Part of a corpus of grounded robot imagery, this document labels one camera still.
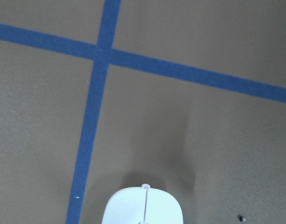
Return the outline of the white computer mouse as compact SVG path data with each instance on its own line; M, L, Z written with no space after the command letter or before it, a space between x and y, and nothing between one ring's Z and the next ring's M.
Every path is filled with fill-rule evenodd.
M148 184L114 193L104 210L103 224L182 224L183 213L174 196Z

